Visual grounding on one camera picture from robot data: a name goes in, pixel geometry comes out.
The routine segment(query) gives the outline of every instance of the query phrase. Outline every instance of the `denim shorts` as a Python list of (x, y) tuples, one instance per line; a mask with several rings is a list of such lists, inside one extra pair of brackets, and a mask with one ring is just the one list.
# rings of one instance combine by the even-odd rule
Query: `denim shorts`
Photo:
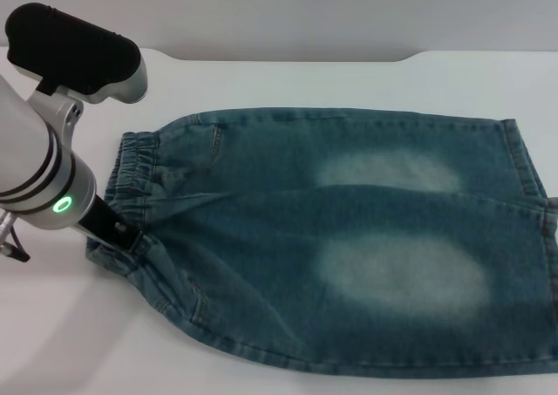
[(558, 371), (558, 202), (513, 120), (269, 108), (126, 133), (89, 242), (192, 338), (298, 371)]

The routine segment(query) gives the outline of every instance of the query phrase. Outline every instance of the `green led ring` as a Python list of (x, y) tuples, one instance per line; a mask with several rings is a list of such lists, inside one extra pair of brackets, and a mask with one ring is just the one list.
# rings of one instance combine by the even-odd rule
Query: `green led ring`
[(60, 199), (59, 201), (57, 201), (54, 206), (52, 207), (52, 210), (56, 213), (59, 214), (61, 212), (64, 212), (65, 210), (67, 210), (68, 208), (70, 208), (71, 206), (71, 197), (70, 196), (66, 196), (63, 197), (62, 199)]

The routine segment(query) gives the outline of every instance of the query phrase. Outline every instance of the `stitching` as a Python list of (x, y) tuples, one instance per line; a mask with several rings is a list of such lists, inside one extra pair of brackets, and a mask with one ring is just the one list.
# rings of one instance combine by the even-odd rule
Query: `stitching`
[(531, 173), (531, 177), (533, 179), (536, 193), (543, 199), (546, 199), (547, 192), (544, 189), (544, 186), (542, 185), (541, 177), (539, 177), (539, 174), (537, 173), (537, 170), (533, 163), (533, 159), (531, 158), (531, 155), (529, 154), (529, 150), (527, 149), (527, 145), (525, 144), (525, 141), (523, 139), (521, 139), (521, 144), (522, 144), (523, 153), (525, 154), (525, 161), (527, 163), (527, 166), (529, 167), (529, 172)]
[(165, 300), (165, 302), (158, 308), (156, 309), (158, 312), (160, 312), (161, 314), (165, 311), (165, 309), (167, 308), (168, 305), (171, 304), (171, 301), (169, 301), (168, 299)]
[(151, 165), (151, 173), (149, 174), (149, 191), (145, 193), (141, 199), (141, 228), (145, 229), (146, 226), (146, 199), (147, 196), (151, 196), (153, 194), (153, 184), (154, 184), (154, 177), (155, 171), (157, 170), (157, 163), (159, 162), (159, 146), (160, 146), (160, 137), (157, 133), (155, 135), (155, 144), (153, 147), (153, 164)]
[(510, 159), (512, 161), (512, 164), (514, 165), (515, 173), (517, 174), (517, 178), (519, 179), (520, 184), (521, 184), (521, 190), (523, 190), (524, 195), (528, 196), (527, 190), (525, 189), (525, 184), (523, 182), (523, 178), (521, 177), (521, 173), (520, 173), (520, 170), (519, 170), (518, 165), (517, 165), (517, 159), (516, 159), (515, 153), (512, 152), (512, 148), (509, 145), (510, 138), (509, 138), (509, 130), (507, 128), (506, 121), (503, 121), (502, 125), (504, 126), (504, 129), (503, 129), (504, 132), (503, 132), (502, 137), (504, 139), (504, 144), (506, 144), (507, 153), (509, 154)]
[[(110, 256), (112, 256), (112, 255), (107, 254), (107, 253), (105, 252), (105, 257), (107, 257), (107, 256), (110, 257)], [(129, 271), (127, 271), (126, 273), (124, 273), (122, 276), (125, 277), (125, 278), (127, 279), (128, 276), (130, 276), (131, 274), (133, 274), (133, 273), (135, 273), (136, 271), (138, 271), (138, 270), (140, 269), (140, 267), (143, 266), (143, 264), (144, 264), (144, 261), (143, 261), (143, 260), (140, 260), (140, 259), (138, 259), (137, 262), (132, 262), (132, 263), (130, 264), (130, 269), (129, 269)]]
[[(472, 123), (472, 122), (468, 122), (466, 120), (448, 120), (448, 121), (432, 121), (432, 120), (421, 120), (421, 121), (415, 121), (415, 120), (405, 120), (405, 119), (401, 119), (401, 118), (397, 118), (394, 116), (391, 116), (393, 118), (393, 120), (384, 120), (382, 119), (381, 121), (384, 122), (383, 126), (385, 127), (401, 127), (398, 124), (398, 122), (403, 121), (405, 123), (409, 123), (409, 124), (414, 124), (415, 127), (445, 127), (448, 129), (453, 129), (455, 127), (456, 124), (461, 124), (463, 126), (469, 126), (469, 127), (474, 127), (479, 128), (480, 130), (484, 130), (485, 126), (493, 126), (490, 123), (485, 124), (481, 124), (481, 123)], [(304, 118), (295, 118), (295, 119), (286, 119), (286, 120), (276, 120), (276, 119), (266, 119), (263, 120), (264, 122), (273, 122), (273, 123), (291, 123), (291, 122), (300, 122), (300, 121), (304, 121), (304, 120), (312, 120), (312, 121), (331, 121), (331, 120), (337, 120), (337, 119), (345, 119), (348, 122), (352, 122), (352, 123), (357, 123), (357, 122), (364, 122), (364, 123), (371, 123), (371, 122), (377, 122), (378, 119), (374, 118), (374, 116), (361, 116), (361, 117), (356, 117), (356, 116), (344, 116), (344, 115), (337, 115), (337, 116), (319, 116), (319, 117), (304, 117)], [(200, 124), (201, 125), (222, 125), (222, 126), (226, 126), (226, 125), (242, 125), (243, 122), (240, 120), (202, 120), (200, 119)]]
[(198, 283), (194, 282), (190, 277), (188, 278), (190, 282), (190, 287), (192, 288), (192, 292), (196, 295), (197, 301), (194, 308), (194, 312), (192, 313), (192, 317), (189, 319), (191, 323), (205, 323), (204, 318), (206, 315), (206, 306), (207, 306), (207, 297), (205, 293), (201, 290)]
[(225, 340), (225, 341), (229, 341), (231, 343), (234, 344), (238, 344), (243, 348), (247, 348), (250, 350), (255, 350), (255, 351), (260, 351), (263, 353), (267, 353), (273, 356), (278, 356), (280, 358), (286, 358), (288, 360), (295, 360), (297, 362), (301, 362), (304, 364), (308, 364), (308, 365), (316, 365), (316, 366), (321, 366), (321, 365), (326, 365), (326, 366), (349, 366), (349, 367), (370, 367), (370, 368), (399, 368), (399, 369), (425, 369), (425, 368), (439, 368), (439, 367), (478, 367), (478, 366), (486, 366), (486, 365), (507, 365), (507, 364), (521, 364), (521, 363), (537, 363), (537, 362), (545, 362), (548, 360), (556, 360), (555, 357), (550, 356), (550, 357), (544, 357), (544, 358), (522, 358), (522, 359), (517, 359), (517, 360), (509, 360), (509, 361), (500, 361), (498, 363), (494, 362), (494, 361), (490, 361), (490, 362), (479, 362), (479, 363), (455, 363), (455, 364), (432, 364), (432, 365), (408, 365), (408, 364), (367, 364), (367, 363), (361, 363), (361, 364), (344, 364), (344, 363), (316, 363), (316, 362), (309, 362), (307, 360), (303, 360), (301, 358), (295, 358), (292, 356), (287, 356), (285, 354), (281, 354), (281, 353), (276, 353), (273, 351), (269, 351), (269, 350), (264, 350), (261, 349), (259, 347), (254, 347), (250, 344), (245, 344), (245, 343), (241, 343), (238, 342), (236, 340), (234, 340), (233, 338), (230, 337), (224, 337), (218, 333), (213, 332), (212, 330), (210, 330), (209, 328), (206, 328), (203, 325), (199, 325), (196, 323), (191, 323), (194, 327), (201, 329), (202, 331), (206, 332), (207, 334), (211, 334), (212, 336), (215, 336), (221, 340)]
[[(189, 200), (189, 199), (195, 199), (197, 197), (204, 197), (204, 196), (210, 196), (210, 195), (215, 195), (215, 196), (220, 196), (220, 197), (243, 196), (242, 193), (236, 193), (236, 192), (198, 193), (198, 194), (188, 194), (188, 195), (184, 195), (184, 196), (174, 196), (174, 197), (150, 197), (148, 201), (150, 201), (150, 202), (185, 201), (185, 200)], [(538, 208), (534, 204), (528, 204), (526, 202), (523, 203), (523, 202), (520, 202), (520, 201), (503, 201), (503, 200), (496, 199), (494, 197), (478, 196), (478, 195), (475, 195), (475, 194), (459, 194), (459, 193), (457, 193), (457, 194), (455, 194), (455, 196), (458, 199), (469, 200), (469, 201), (473, 201), (473, 202), (476, 202), (476, 203), (482, 201), (482, 202), (490, 202), (494, 205), (511, 207), (513, 209), (516, 209), (516, 210), (525, 209), (525, 210), (528, 210), (530, 212), (533, 212), (534, 214), (544, 214), (545, 211), (546, 211), (545, 208)]]
[(214, 134), (213, 134), (213, 144), (211, 146), (211, 154), (209, 155), (209, 161), (213, 162), (219, 153), (221, 148), (221, 138), (222, 138), (223, 129), (221, 125), (215, 125)]
[(550, 297), (552, 300), (552, 305), (555, 311), (555, 319), (556, 319), (556, 324), (558, 324), (558, 295), (557, 295), (557, 289), (555, 289), (555, 282), (558, 281), (558, 278), (555, 277), (555, 273), (553, 273), (554, 271), (554, 265), (552, 262), (552, 236), (550, 235), (549, 231), (548, 231), (548, 224), (550, 223), (550, 220), (548, 219), (548, 212), (545, 211), (544, 213), (544, 218), (542, 221), (542, 228), (541, 228), (541, 235), (542, 235), (542, 240), (543, 240), (543, 247), (544, 247), (544, 252), (545, 252), (545, 256), (547, 257), (547, 264), (548, 264), (548, 285), (550, 288)]
[[(146, 266), (147, 264), (148, 264), (148, 262), (147, 262), (146, 260), (141, 259), (141, 260), (138, 262), (138, 264), (137, 264), (137, 266), (136, 266), (136, 269), (135, 269), (134, 271), (128, 273), (125, 277), (126, 277), (128, 280), (130, 280), (130, 279), (128, 278), (129, 275), (131, 275), (132, 273), (138, 271), (141, 267)], [(157, 271), (152, 271), (152, 270), (150, 270), (150, 269), (143, 269), (143, 270), (141, 271), (141, 273), (142, 273), (143, 275), (145, 275), (145, 276), (151, 281), (152, 285), (159, 291), (159, 293), (162, 295), (162, 297), (163, 297), (164, 299), (167, 300), (167, 303), (163, 303), (164, 308), (166, 308), (166, 307), (168, 307), (168, 306), (172, 306), (173, 308), (175, 308), (175, 309), (178, 310), (179, 312), (182, 312), (182, 309), (177, 308), (177, 307), (174, 305), (174, 303), (172, 302), (171, 298), (167, 295), (167, 292), (164, 291), (164, 290), (161, 288), (161, 286), (160, 286), (161, 280), (158, 278), (158, 275), (159, 275), (159, 274), (158, 274)]]

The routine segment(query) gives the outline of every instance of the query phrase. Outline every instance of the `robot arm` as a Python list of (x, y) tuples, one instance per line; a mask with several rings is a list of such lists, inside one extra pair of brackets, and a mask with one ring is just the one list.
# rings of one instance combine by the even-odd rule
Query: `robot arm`
[(146, 67), (123, 37), (41, 4), (15, 10), (6, 24), (8, 59), (41, 79), (25, 102), (0, 76), (0, 252), (24, 261), (5, 242), (16, 218), (42, 229), (74, 227), (132, 251), (141, 231), (97, 195), (90, 168), (72, 151), (83, 102), (126, 103), (146, 93)]

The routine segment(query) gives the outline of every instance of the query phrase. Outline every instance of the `seam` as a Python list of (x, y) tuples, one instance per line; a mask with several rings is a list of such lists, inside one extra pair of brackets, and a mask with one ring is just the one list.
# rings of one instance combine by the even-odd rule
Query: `seam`
[[(289, 189), (289, 190), (282, 190), (282, 192), (290, 192), (290, 191), (297, 191), (300, 189)], [(273, 192), (256, 192), (256, 193), (273, 193)], [(436, 193), (438, 194), (439, 192), (418, 192), (418, 193)], [(243, 193), (237, 193), (237, 192), (223, 192), (223, 193), (196, 193), (196, 194), (188, 194), (188, 195), (184, 195), (184, 196), (174, 196), (174, 197), (150, 197), (148, 198), (148, 201), (151, 203), (154, 202), (158, 202), (158, 201), (186, 201), (189, 199), (195, 199), (195, 198), (199, 198), (199, 197), (206, 197), (206, 196), (220, 196), (220, 197), (233, 197), (233, 196), (243, 196)], [(490, 202), (493, 203), (494, 205), (501, 205), (501, 206), (507, 206), (507, 207), (511, 207), (513, 209), (516, 210), (520, 210), (520, 209), (524, 209), (524, 210), (528, 210), (529, 212), (533, 212), (534, 214), (544, 214), (546, 212), (546, 209), (543, 207), (536, 207), (534, 204), (529, 204), (529, 203), (522, 203), (522, 202), (518, 202), (518, 201), (505, 201), (505, 200), (500, 200), (494, 197), (487, 197), (487, 196), (479, 196), (476, 194), (455, 194), (456, 198), (458, 199), (462, 199), (462, 200), (474, 200), (474, 201), (486, 201), (486, 202)]]
[[(259, 116), (254, 113), (254, 110), (264, 110), (271, 111), (271, 113)], [(273, 111), (285, 110), (302, 110), (302, 114), (298, 113), (291, 119), (281, 119), (281, 116), (273, 114)], [(227, 115), (221, 116), (217, 113), (224, 113)], [(415, 126), (418, 123), (422, 125), (427, 125), (429, 127), (433, 126), (443, 126), (455, 127), (456, 124), (463, 126), (474, 126), (479, 130), (483, 131), (487, 128), (495, 128), (501, 123), (498, 120), (493, 119), (480, 119), (480, 118), (466, 118), (459, 116), (444, 116), (439, 114), (427, 114), (420, 112), (394, 112), (394, 111), (382, 111), (382, 110), (371, 110), (371, 109), (354, 109), (354, 108), (281, 108), (281, 107), (263, 107), (260, 109), (247, 108), (247, 109), (230, 109), (228, 111), (215, 111), (215, 112), (202, 112), (195, 114), (202, 125), (214, 125), (214, 124), (245, 124), (248, 119), (254, 119), (261, 122), (294, 122), (299, 120), (320, 120), (320, 119), (347, 119), (350, 121), (379, 121), (382, 120), (389, 124), (398, 124), (399, 122), (405, 122), (413, 124)]]
[[(136, 269), (134, 271), (131, 271), (130, 273), (126, 274), (126, 276), (125, 276), (126, 279), (128, 281), (130, 281), (130, 279), (128, 278), (129, 275), (131, 275), (132, 273), (140, 270), (141, 267), (144, 267), (144, 266), (148, 267), (148, 264), (149, 263), (147, 261), (142, 259), (138, 263), (138, 265), (136, 266)], [(158, 273), (156, 271), (152, 271), (151, 269), (146, 268), (146, 269), (142, 269), (141, 274), (145, 275), (151, 281), (151, 284), (154, 286), (154, 288), (157, 289), (159, 291), (159, 293), (161, 294), (161, 299), (157, 302), (157, 303), (161, 304), (161, 307), (162, 307), (161, 311), (160, 311), (161, 313), (162, 313), (162, 310), (167, 308), (168, 306), (172, 306), (173, 308), (175, 308), (179, 312), (183, 312), (182, 309), (176, 307), (176, 304), (173, 303), (172, 298), (169, 297), (168, 292), (166, 292), (164, 289), (161, 288), (161, 286), (160, 286), (161, 280), (158, 278)], [(174, 296), (174, 292), (173, 292), (172, 289), (170, 289), (170, 293), (171, 293), (172, 296)]]
[(190, 287), (192, 288), (192, 292), (196, 295), (196, 305), (194, 307), (194, 312), (192, 316), (188, 320), (190, 323), (204, 323), (205, 315), (206, 315), (206, 306), (207, 306), (207, 298), (205, 293), (201, 290), (198, 283), (194, 282), (190, 277), (188, 278), (190, 282)]
[(168, 305), (171, 304), (171, 301), (169, 301), (168, 299), (165, 299), (165, 302), (157, 309), (155, 308), (155, 310), (157, 310), (160, 313), (163, 313), (165, 311), (165, 309), (167, 308)]
[[(330, 120), (337, 120), (337, 119), (345, 119), (348, 122), (353, 122), (353, 123), (357, 123), (357, 122), (364, 122), (364, 123), (376, 123), (376, 122), (382, 122), (381, 125), (379, 125), (380, 127), (384, 126), (384, 127), (406, 127), (407, 125), (413, 125), (413, 127), (445, 127), (448, 129), (452, 129), (455, 127), (455, 125), (462, 125), (462, 126), (469, 126), (471, 128), (474, 128), (473, 131), (476, 130), (476, 128), (479, 128), (479, 130), (483, 131), (485, 128), (487, 127), (492, 127), (492, 126), (497, 126), (495, 125), (495, 123), (497, 123), (497, 121), (494, 121), (494, 123), (473, 123), (473, 122), (468, 122), (466, 120), (448, 120), (448, 121), (432, 121), (432, 120), (406, 120), (406, 119), (401, 119), (401, 118), (397, 118), (397, 117), (393, 117), (393, 120), (388, 120), (388, 119), (376, 119), (374, 118), (374, 116), (361, 116), (361, 117), (355, 117), (355, 116), (343, 116), (343, 115), (338, 115), (338, 116), (319, 116), (319, 117), (305, 117), (305, 118), (294, 118), (294, 119), (286, 119), (286, 120), (276, 120), (276, 119), (265, 119), (265, 120), (257, 120), (256, 118), (254, 118), (254, 121), (256, 122), (272, 122), (272, 123), (292, 123), (292, 122), (300, 122), (300, 121), (305, 121), (305, 120), (312, 120), (312, 121), (330, 121)], [(203, 119), (199, 119), (199, 123), (200, 125), (205, 125), (205, 126), (211, 126), (211, 125), (222, 125), (222, 126), (227, 126), (227, 125), (244, 125), (245, 121), (241, 121), (241, 120), (203, 120)]]
[(558, 332), (558, 289), (555, 289), (555, 283), (558, 281), (558, 277), (555, 277), (555, 267), (552, 260), (552, 235), (548, 230), (548, 224), (550, 223), (548, 212), (545, 211), (543, 221), (542, 221), (542, 228), (541, 228), (541, 235), (543, 241), (543, 247), (545, 256), (547, 257), (547, 265), (548, 265), (548, 287), (550, 288), (550, 299), (552, 301), (552, 306), (555, 312), (555, 328)]
[(222, 138), (222, 126), (221, 124), (217, 124), (215, 125), (214, 128), (214, 133), (213, 133), (213, 140), (212, 140), (212, 146), (211, 146), (211, 154), (209, 155), (209, 161), (213, 162), (215, 160), (215, 158), (217, 157), (217, 154), (219, 153), (219, 150), (221, 148), (221, 138)]
[(504, 144), (506, 144), (507, 153), (508, 153), (508, 155), (509, 155), (509, 157), (510, 157), (510, 160), (512, 161), (512, 165), (514, 166), (514, 170), (515, 170), (515, 173), (517, 174), (517, 178), (518, 178), (518, 180), (520, 181), (521, 190), (523, 191), (523, 194), (524, 194), (524, 195), (528, 196), (527, 190), (525, 189), (525, 184), (524, 184), (524, 182), (523, 182), (523, 178), (521, 177), (521, 174), (520, 174), (520, 170), (519, 170), (519, 168), (517, 167), (517, 160), (516, 160), (516, 158), (515, 158), (515, 153), (512, 152), (512, 148), (511, 148), (510, 145), (509, 145), (509, 140), (510, 140), (510, 138), (509, 138), (509, 130), (508, 130), (508, 128), (507, 128), (506, 121), (503, 121), (503, 122), (502, 122), (502, 125), (503, 125), (503, 127), (504, 127), (504, 129), (503, 129), (504, 132), (503, 132), (503, 134), (502, 134), (502, 137), (503, 137), (503, 139), (504, 139)]
[(525, 144), (525, 141), (523, 139), (521, 139), (521, 144), (522, 144), (523, 153), (525, 154), (525, 160), (527, 162), (527, 166), (529, 167), (529, 172), (531, 173), (531, 177), (533, 178), (533, 183), (534, 183), (534, 187), (536, 188), (537, 194), (543, 199), (547, 199), (548, 198), (547, 192), (544, 186), (542, 185), (541, 177), (539, 177), (539, 174), (537, 173), (537, 170), (533, 163), (533, 159), (531, 158), (531, 155), (529, 154), (529, 150), (527, 149), (527, 145)]
[(159, 134), (155, 134), (155, 144), (153, 147), (153, 164), (151, 165), (151, 173), (149, 173), (149, 190), (143, 194), (141, 199), (141, 228), (145, 229), (146, 226), (146, 199), (147, 196), (153, 195), (153, 184), (154, 184), (154, 177), (155, 172), (157, 171), (157, 163), (159, 162), (159, 146), (160, 146), (160, 137)]
[(145, 264), (145, 262), (144, 262), (143, 260), (138, 259), (137, 262), (133, 263), (133, 264), (130, 266), (130, 270), (127, 271), (127, 272), (123, 275), (123, 277), (125, 277), (126, 279), (128, 279), (128, 277), (129, 277), (130, 275), (132, 275), (133, 273), (135, 273), (136, 271), (138, 271), (138, 270), (140, 269), (140, 267), (142, 267), (144, 264)]
[(225, 341), (229, 341), (229, 342), (234, 343), (234, 344), (238, 344), (243, 348), (247, 348), (247, 349), (254, 350), (254, 351), (260, 351), (260, 352), (270, 354), (270, 355), (273, 355), (273, 356), (278, 356), (280, 358), (286, 358), (288, 360), (295, 360), (297, 362), (301, 362), (301, 363), (304, 363), (304, 364), (310, 364), (310, 365), (316, 365), (316, 366), (326, 365), (326, 366), (349, 366), (349, 367), (370, 367), (370, 368), (427, 369), (427, 368), (433, 368), (433, 367), (436, 367), (436, 368), (439, 368), (439, 367), (444, 367), (444, 368), (450, 368), (450, 367), (478, 367), (478, 366), (488, 366), (488, 365), (537, 363), (537, 362), (547, 362), (547, 361), (550, 361), (550, 360), (556, 360), (555, 357), (550, 356), (550, 357), (543, 357), (543, 358), (522, 358), (522, 359), (517, 359), (517, 360), (504, 360), (504, 361), (500, 361), (498, 363), (496, 363), (494, 361), (478, 362), (478, 363), (429, 364), (429, 365), (382, 364), (382, 363), (378, 363), (378, 364), (373, 364), (373, 363), (370, 363), (370, 364), (369, 363), (360, 363), (360, 364), (317, 363), (317, 362), (309, 362), (308, 360), (304, 360), (304, 359), (301, 359), (301, 358), (295, 358), (293, 356), (288, 356), (288, 355), (277, 353), (277, 352), (270, 351), (270, 350), (264, 350), (264, 349), (261, 349), (259, 347), (255, 347), (255, 346), (250, 345), (250, 344), (241, 343), (241, 342), (238, 342), (238, 341), (234, 340), (233, 338), (224, 337), (224, 336), (222, 336), (218, 333), (215, 333), (215, 332), (213, 332), (212, 330), (210, 330), (209, 328), (207, 328), (203, 325), (192, 323), (190, 321), (188, 321), (188, 322), (191, 323), (194, 327), (199, 328), (203, 332), (211, 334), (212, 336), (215, 336), (215, 337), (217, 337), (221, 340), (225, 340)]

